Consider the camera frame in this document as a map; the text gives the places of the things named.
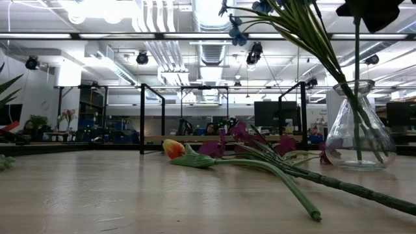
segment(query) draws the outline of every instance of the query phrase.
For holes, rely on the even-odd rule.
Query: vase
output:
[[[344,97],[325,143],[325,153],[335,166],[351,170],[382,170],[395,160],[393,138],[367,99],[374,84],[371,80],[360,80],[333,87],[338,95]],[[354,105],[345,95],[345,91],[350,93],[348,87],[356,94]]]

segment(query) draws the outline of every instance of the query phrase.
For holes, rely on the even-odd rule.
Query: tulip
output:
[[[163,142],[163,149],[170,159],[175,159],[185,153],[185,147],[174,140],[165,140]]]

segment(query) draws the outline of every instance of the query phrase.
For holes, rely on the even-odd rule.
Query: ceiling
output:
[[[107,23],[103,18],[92,16],[93,18],[86,18],[81,24],[72,24],[68,20],[68,11],[61,9],[59,2],[70,2],[72,0],[63,1],[43,1],[43,0],[29,0],[29,1],[15,1],[10,5],[10,12],[8,11],[10,1],[0,0],[0,31],[7,32],[9,30],[8,23],[10,22],[11,32],[81,32],[81,33],[107,33],[107,32],[125,32],[133,33],[135,30],[131,25],[131,18],[136,16],[135,2],[129,0],[116,1],[117,9],[123,13],[123,20],[117,24]],[[254,0],[237,0],[239,7],[250,7]],[[318,0],[318,4],[322,11],[322,16],[326,28],[329,33],[352,33],[354,32],[354,24],[352,18],[340,18],[336,15],[335,9],[342,4],[340,0]],[[57,9],[46,9],[45,7],[53,7]],[[390,24],[386,29],[380,33],[396,33],[408,22],[416,21],[414,14],[416,5],[412,5],[410,1],[405,1],[401,5],[401,13],[399,18]],[[195,32],[194,17],[191,0],[175,0],[174,1],[174,26],[177,32],[187,33]],[[235,15],[240,16],[243,13],[240,11],[234,12]],[[274,33],[273,28],[264,25],[257,25],[248,30],[252,33]],[[367,33],[368,30],[364,24],[361,26],[361,32]],[[179,48],[183,57],[186,68],[189,70],[189,80],[196,81],[200,78],[200,60],[198,58],[197,45],[190,45],[193,41],[179,41]],[[144,41],[110,41],[102,40],[98,42],[100,47],[110,46],[115,54],[114,60],[121,64],[130,74],[135,76],[135,79],[140,83],[147,83],[148,85],[161,85],[157,79],[158,64],[149,55],[149,62],[147,65],[138,65],[136,63],[136,56],[141,50],[146,50]],[[247,51],[251,48],[252,42],[248,42],[245,46],[228,46],[226,49],[226,60],[222,66],[224,69],[221,74],[221,81],[218,84],[232,85],[235,82],[235,76],[240,75],[242,84],[250,86],[264,86],[274,85],[276,81],[282,86],[291,86],[298,78],[300,80],[308,79],[312,75],[318,79],[318,85],[326,84],[325,74],[321,73],[309,74],[308,70],[316,66],[319,62],[314,56],[309,53],[298,50],[298,48],[286,41],[262,41],[264,55],[257,63],[254,71],[248,71],[244,64]],[[374,42],[362,42],[361,46],[366,44],[373,44]],[[25,49],[59,49],[67,53],[81,64],[83,64],[83,80],[98,81],[102,85],[118,85],[119,78],[108,67],[100,65],[93,58],[85,57],[86,41],[18,41],[10,42],[10,50],[24,51]],[[354,42],[348,41],[334,41],[332,42],[335,53],[339,58],[354,51]],[[363,79],[378,79],[390,74],[395,74],[398,71],[416,65],[415,53],[412,50],[416,48],[415,42],[398,42],[387,49],[377,53],[380,57],[380,63],[377,65],[361,66],[361,77]],[[347,76],[352,75],[352,68],[345,68]],[[416,70],[408,69],[404,75],[398,75],[391,79],[385,79],[379,86],[393,86],[406,85],[409,81],[416,78]],[[380,93],[390,93],[392,90],[384,90]]]

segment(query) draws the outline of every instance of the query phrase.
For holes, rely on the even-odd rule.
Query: wooden table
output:
[[[291,138],[294,138],[297,141],[301,141],[302,140],[302,136],[298,136],[298,135],[290,135]],[[204,141],[208,141],[208,140],[220,140],[220,136],[145,136],[144,137],[144,142],[148,142],[148,141],[152,141],[152,142],[158,142],[158,141],[163,141],[166,139],[170,139],[170,140],[176,140],[178,142],[204,142]],[[270,135],[270,136],[266,136],[266,139],[268,141],[280,141],[280,136],[279,135]],[[234,141],[234,137],[233,136],[226,136],[226,140],[229,142],[233,142]]]
[[[0,173],[1,234],[416,233],[416,217],[295,179],[321,210],[316,223],[272,174],[168,164],[160,153],[78,151],[18,157]],[[308,169],[416,203],[416,157],[385,172]]]

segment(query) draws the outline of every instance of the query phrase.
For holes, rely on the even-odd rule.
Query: orange tulip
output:
[[[165,140],[163,142],[163,149],[170,159],[175,159],[185,154],[185,147],[174,140]]]

